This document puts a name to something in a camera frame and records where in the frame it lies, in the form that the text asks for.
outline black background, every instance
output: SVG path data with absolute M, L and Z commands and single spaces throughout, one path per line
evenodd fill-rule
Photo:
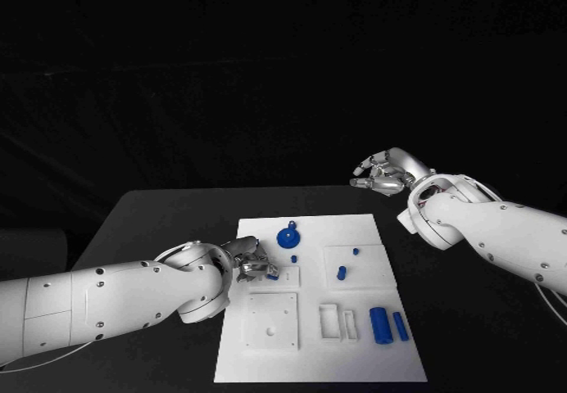
M 0 22 L 0 218 L 65 230 L 68 269 L 130 190 L 343 185 L 390 147 L 567 215 L 560 0 L 46 3 Z

